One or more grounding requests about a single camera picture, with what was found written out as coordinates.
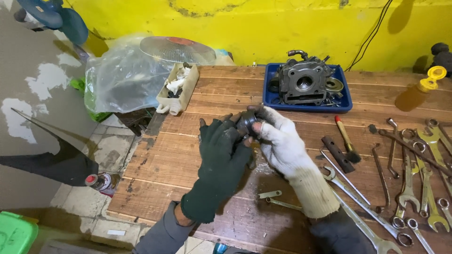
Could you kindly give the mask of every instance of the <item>brush with red handle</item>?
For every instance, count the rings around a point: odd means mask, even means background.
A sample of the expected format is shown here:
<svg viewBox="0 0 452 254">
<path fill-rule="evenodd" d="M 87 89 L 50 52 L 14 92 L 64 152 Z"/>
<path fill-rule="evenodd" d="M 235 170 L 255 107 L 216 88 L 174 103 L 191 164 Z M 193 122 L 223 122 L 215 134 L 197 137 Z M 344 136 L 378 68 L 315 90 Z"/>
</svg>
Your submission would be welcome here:
<svg viewBox="0 0 452 254">
<path fill-rule="evenodd" d="M 347 132 L 345 131 L 345 127 L 340 120 L 339 116 L 335 116 L 334 120 L 336 121 L 336 124 L 339 128 L 340 133 L 342 134 L 342 137 L 344 138 L 345 142 L 345 149 L 347 149 L 347 154 L 345 155 L 345 158 L 347 158 L 352 163 L 358 163 L 361 161 L 361 156 L 356 152 L 355 147 L 350 142 L 350 138 L 347 135 Z"/>
</svg>

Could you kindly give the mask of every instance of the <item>yellow painted wall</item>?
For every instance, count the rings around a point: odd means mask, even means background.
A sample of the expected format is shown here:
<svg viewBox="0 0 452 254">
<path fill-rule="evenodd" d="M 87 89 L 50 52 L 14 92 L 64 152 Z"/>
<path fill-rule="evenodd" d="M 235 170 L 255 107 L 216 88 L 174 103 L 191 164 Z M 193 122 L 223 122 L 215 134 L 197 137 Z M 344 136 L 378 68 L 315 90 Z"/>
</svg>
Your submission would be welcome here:
<svg viewBox="0 0 452 254">
<path fill-rule="evenodd" d="M 348 67 L 386 0 L 65 0 L 105 39 L 133 32 L 189 38 L 224 48 L 238 65 L 287 60 L 302 49 Z M 430 47 L 452 44 L 452 0 L 394 0 L 353 68 L 411 71 L 428 66 Z"/>
</svg>

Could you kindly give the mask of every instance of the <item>blue plastic tray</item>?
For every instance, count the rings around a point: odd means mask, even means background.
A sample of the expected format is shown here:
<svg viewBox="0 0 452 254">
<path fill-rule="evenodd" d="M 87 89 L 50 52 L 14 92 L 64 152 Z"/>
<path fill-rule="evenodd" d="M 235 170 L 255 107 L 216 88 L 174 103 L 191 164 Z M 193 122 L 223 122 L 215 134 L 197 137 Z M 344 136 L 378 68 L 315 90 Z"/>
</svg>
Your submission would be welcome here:
<svg viewBox="0 0 452 254">
<path fill-rule="evenodd" d="M 344 89 L 342 90 L 343 97 L 340 100 L 339 107 L 329 107 L 329 106 L 306 106 L 306 105 L 289 105 L 289 104 L 278 104 L 272 103 L 272 100 L 279 98 L 279 94 L 270 93 L 267 89 L 268 82 L 273 76 L 275 76 L 276 70 L 283 63 L 269 63 L 265 67 L 265 78 L 264 78 L 264 92 L 262 95 L 264 105 L 269 106 L 274 109 L 281 110 L 291 110 L 291 111 L 304 111 L 304 112 L 324 112 L 324 113 L 346 113 L 350 111 L 353 107 L 352 98 L 350 97 L 350 91 L 348 89 L 347 81 L 345 80 L 344 71 L 341 66 L 328 65 L 331 68 L 336 68 L 336 72 L 332 75 L 344 84 Z"/>
</svg>

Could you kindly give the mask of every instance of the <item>gray sleeve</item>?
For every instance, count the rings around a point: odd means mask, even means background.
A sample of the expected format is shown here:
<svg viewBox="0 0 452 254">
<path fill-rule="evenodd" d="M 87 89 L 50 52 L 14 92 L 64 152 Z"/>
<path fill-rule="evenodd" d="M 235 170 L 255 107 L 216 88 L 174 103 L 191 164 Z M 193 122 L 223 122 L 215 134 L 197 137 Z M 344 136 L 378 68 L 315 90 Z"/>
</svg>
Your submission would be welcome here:
<svg viewBox="0 0 452 254">
<path fill-rule="evenodd" d="M 324 254 L 375 254 L 372 243 L 342 207 L 310 227 Z"/>
<path fill-rule="evenodd" d="M 181 226 L 177 223 L 174 208 L 179 202 L 172 201 L 163 217 L 140 238 L 133 254 L 174 254 L 187 240 L 195 223 Z"/>
</svg>

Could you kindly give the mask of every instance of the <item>orange liquid bottle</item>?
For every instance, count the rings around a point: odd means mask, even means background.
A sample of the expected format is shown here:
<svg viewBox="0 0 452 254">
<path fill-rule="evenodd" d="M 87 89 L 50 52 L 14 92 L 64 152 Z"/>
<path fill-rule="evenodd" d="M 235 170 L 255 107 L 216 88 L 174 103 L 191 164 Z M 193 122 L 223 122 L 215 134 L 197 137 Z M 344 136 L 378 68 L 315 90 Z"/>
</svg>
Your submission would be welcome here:
<svg viewBox="0 0 452 254">
<path fill-rule="evenodd" d="M 434 66 L 427 72 L 428 78 L 421 79 L 417 85 L 413 85 L 395 99 L 395 106 L 401 111 L 411 111 L 419 107 L 430 96 L 430 91 L 438 88 L 437 80 L 446 76 L 446 69 L 442 66 Z"/>
</svg>

